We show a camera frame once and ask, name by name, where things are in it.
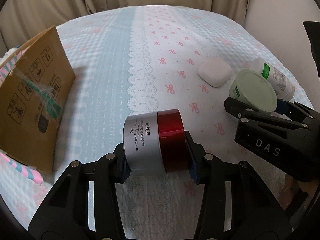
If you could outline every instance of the green label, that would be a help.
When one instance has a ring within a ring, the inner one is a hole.
[[[235,88],[235,91],[236,91],[236,93],[237,93],[238,97],[240,97],[240,93],[239,93],[239,90],[238,90],[238,88],[237,88],[237,87]]]
[[[268,79],[269,73],[270,73],[270,66],[267,63],[264,63],[264,67],[261,75],[265,79]]]
[[[36,87],[30,80],[27,79],[26,83],[40,95],[40,99],[47,103],[46,110],[49,116],[53,119],[57,119],[61,112],[61,107],[56,103],[56,101],[44,90],[41,90],[40,88]]]

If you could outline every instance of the red jar lid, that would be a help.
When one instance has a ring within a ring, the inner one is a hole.
[[[187,170],[190,155],[178,109],[158,112],[158,131],[165,171]]]

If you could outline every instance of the white wall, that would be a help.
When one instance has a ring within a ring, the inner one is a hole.
[[[244,27],[292,72],[320,111],[320,80],[303,21],[320,21],[314,0],[250,0]]]

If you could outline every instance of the black mount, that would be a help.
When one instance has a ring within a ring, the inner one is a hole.
[[[233,98],[226,111],[240,119],[235,142],[302,182],[320,179],[320,114],[300,103],[278,100],[275,112],[259,113]]]
[[[185,132],[192,157],[190,176],[205,184],[194,240],[278,240],[292,232],[289,218],[249,163],[225,163],[206,155],[200,144]],[[125,240],[116,198],[115,183],[124,183],[130,169],[123,145],[97,162],[73,161],[54,184],[36,211],[28,232],[36,240]],[[96,232],[88,228],[88,188],[94,181]],[[223,231],[226,186],[231,182],[231,230]]]

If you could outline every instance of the lace trim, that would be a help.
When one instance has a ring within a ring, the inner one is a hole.
[[[156,87],[152,85],[155,77],[152,75],[153,68],[150,66],[151,59],[148,52],[146,31],[144,27],[144,8],[138,7],[133,18],[130,47],[129,47],[129,73],[128,82],[131,86],[128,93],[132,98],[128,100],[131,114],[154,112],[159,102],[154,98]]]

